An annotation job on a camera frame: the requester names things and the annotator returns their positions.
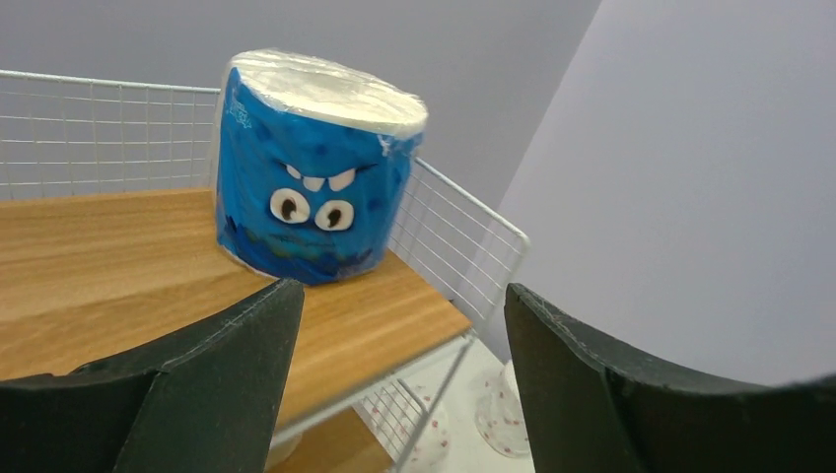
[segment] toilet paper roll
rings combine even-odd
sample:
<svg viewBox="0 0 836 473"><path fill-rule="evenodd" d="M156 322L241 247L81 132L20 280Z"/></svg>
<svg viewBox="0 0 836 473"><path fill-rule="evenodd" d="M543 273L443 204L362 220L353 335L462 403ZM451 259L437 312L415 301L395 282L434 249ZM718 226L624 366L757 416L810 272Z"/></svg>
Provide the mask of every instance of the toilet paper roll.
<svg viewBox="0 0 836 473"><path fill-rule="evenodd" d="M218 242L307 284L373 269L426 121L417 97L370 74L273 49L235 56L211 156Z"/></svg>

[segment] wire shelf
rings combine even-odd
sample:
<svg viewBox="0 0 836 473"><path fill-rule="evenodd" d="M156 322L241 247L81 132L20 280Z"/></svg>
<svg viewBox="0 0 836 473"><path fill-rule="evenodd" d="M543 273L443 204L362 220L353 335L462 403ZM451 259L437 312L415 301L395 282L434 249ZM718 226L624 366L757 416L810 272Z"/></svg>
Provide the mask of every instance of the wire shelf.
<svg viewBox="0 0 836 473"><path fill-rule="evenodd" d="M208 186L219 93L0 70L0 201ZM419 159L388 247L470 318L478 333L502 303L529 243ZM396 469L467 348L469 343L430 405L399 380L375 387L355 406ZM382 409L396 415L378 416Z"/></svg>

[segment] cartoon face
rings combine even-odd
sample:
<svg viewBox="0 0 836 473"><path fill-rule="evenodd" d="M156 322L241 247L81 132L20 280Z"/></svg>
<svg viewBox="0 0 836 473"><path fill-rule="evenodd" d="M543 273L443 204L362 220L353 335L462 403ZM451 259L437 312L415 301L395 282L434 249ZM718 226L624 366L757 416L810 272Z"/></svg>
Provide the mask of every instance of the cartoon face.
<svg viewBox="0 0 836 473"><path fill-rule="evenodd" d="M258 253L256 269L276 276L304 266L336 278L383 258L420 135L395 142L279 112L243 86L235 69L225 105L221 244L253 266L247 254Z"/></svg>

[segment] wooden shelf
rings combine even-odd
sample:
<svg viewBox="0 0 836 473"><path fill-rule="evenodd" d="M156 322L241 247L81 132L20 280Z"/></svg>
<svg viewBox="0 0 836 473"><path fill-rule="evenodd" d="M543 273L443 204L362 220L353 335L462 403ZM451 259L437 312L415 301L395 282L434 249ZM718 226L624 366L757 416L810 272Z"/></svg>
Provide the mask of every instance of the wooden shelf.
<svg viewBox="0 0 836 473"><path fill-rule="evenodd" d="M290 457L267 473L383 472L392 460L352 409L305 432Z"/></svg>
<svg viewBox="0 0 836 473"><path fill-rule="evenodd" d="M67 373L221 310L268 281L215 243L208 189L0 203L0 378ZM390 254L306 288L279 425L470 327Z"/></svg>

